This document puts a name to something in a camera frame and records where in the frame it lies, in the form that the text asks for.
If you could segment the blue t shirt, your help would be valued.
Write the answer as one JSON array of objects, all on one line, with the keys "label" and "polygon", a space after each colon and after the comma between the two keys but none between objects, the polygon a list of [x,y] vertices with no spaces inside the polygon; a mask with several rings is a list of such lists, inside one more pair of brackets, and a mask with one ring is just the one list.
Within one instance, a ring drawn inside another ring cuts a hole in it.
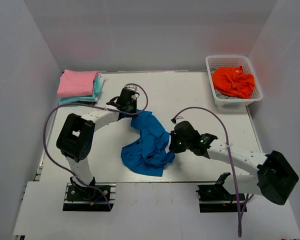
[{"label": "blue t shirt", "polygon": [[167,151],[170,133],[151,111],[139,113],[130,126],[139,131],[139,138],[121,149],[123,165],[136,174],[162,177],[166,165],[175,159],[175,154]]}]

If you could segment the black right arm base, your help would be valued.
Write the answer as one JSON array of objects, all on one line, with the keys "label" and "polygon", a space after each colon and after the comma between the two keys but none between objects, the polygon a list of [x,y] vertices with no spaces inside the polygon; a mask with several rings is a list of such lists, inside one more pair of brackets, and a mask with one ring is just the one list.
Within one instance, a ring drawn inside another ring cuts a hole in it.
[{"label": "black right arm base", "polygon": [[198,185],[196,193],[200,213],[236,213],[237,198],[221,185]]}]

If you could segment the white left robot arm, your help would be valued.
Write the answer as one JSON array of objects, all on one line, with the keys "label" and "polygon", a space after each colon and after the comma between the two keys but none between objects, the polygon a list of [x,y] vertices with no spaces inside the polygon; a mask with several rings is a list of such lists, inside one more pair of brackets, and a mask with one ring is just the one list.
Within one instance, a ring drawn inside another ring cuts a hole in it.
[{"label": "white left robot arm", "polygon": [[88,163],[88,155],[93,144],[94,133],[123,118],[133,118],[137,113],[137,86],[128,84],[119,96],[106,104],[110,109],[100,109],[84,115],[71,113],[56,141],[56,147],[68,161],[73,176],[70,182],[78,188],[78,193],[89,200],[95,196],[95,177]]}]

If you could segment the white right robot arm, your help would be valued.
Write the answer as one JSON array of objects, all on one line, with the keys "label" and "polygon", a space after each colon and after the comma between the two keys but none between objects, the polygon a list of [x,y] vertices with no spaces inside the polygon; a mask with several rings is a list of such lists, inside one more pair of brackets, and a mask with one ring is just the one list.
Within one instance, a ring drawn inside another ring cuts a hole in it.
[{"label": "white right robot arm", "polygon": [[215,135],[199,134],[188,121],[178,123],[170,132],[169,150],[175,154],[187,150],[196,156],[221,161],[246,171],[247,175],[222,173],[213,184],[199,185],[197,190],[204,202],[229,201],[236,190],[244,194],[260,195],[276,205],[284,205],[299,181],[299,176],[282,153],[260,153],[237,146],[229,146]]}]

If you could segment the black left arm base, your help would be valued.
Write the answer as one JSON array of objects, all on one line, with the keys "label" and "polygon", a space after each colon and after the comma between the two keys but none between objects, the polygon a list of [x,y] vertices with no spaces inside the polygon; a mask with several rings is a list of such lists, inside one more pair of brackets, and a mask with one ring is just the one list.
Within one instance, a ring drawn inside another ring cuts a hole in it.
[{"label": "black left arm base", "polygon": [[110,212],[115,203],[116,184],[96,185],[96,189],[79,189],[68,183],[63,201],[63,212]]}]

